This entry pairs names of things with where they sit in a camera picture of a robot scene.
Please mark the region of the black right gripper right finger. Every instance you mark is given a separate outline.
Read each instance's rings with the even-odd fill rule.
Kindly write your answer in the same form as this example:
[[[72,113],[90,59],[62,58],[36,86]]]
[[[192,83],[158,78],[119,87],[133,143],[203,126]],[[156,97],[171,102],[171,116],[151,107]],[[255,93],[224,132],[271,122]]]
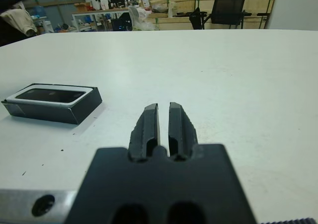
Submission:
[[[174,161],[186,161],[192,156],[192,150],[198,144],[196,130],[183,107],[171,102],[169,106],[168,144],[170,158]]]

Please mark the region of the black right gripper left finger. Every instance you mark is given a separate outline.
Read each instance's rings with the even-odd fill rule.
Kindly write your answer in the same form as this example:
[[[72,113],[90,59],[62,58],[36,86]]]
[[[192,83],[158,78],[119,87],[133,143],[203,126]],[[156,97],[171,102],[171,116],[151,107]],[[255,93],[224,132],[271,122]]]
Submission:
[[[134,162],[144,162],[152,156],[159,146],[159,109],[153,103],[144,108],[131,132],[128,147],[129,159]]]

